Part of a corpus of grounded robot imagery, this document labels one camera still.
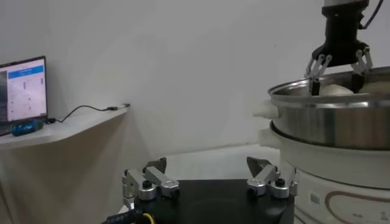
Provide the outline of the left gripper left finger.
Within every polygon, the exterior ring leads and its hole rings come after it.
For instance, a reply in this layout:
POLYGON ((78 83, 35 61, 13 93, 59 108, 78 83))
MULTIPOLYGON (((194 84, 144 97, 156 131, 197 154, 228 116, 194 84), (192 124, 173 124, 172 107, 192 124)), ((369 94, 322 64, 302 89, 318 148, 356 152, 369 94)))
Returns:
POLYGON ((142 171, 126 169, 122 176, 122 201, 132 209, 136 201, 151 202, 157 198, 177 200, 180 195, 178 180, 165 175, 166 158, 149 161, 142 171))

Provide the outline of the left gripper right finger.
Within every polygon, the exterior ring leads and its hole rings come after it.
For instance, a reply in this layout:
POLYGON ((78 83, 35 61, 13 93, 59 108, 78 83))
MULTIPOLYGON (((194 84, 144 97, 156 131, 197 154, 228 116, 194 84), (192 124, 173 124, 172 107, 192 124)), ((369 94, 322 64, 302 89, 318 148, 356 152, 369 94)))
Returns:
POLYGON ((275 166, 266 159, 248 156, 247 166, 252 177, 247 180, 247 188, 257 197, 266 193, 277 199, 297 196, 298 182, 296 169, 289 164, 275 166))

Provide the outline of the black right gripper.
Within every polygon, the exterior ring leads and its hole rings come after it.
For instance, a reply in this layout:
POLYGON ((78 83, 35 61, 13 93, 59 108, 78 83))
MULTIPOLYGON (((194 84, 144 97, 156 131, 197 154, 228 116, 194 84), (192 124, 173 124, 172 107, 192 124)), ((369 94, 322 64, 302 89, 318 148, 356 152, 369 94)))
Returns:
POLYGON ((326 2, 322 7, 322 15, 326 18, 325 41, 313 51, 304 75, 309 81, 311 96, 319 95, 319 79, 328 66, 351 64, 351 90, 358 93, 363 87, 373 62, 370 47, 358 40, 357 34, 368 5, 367 2, 326 2))

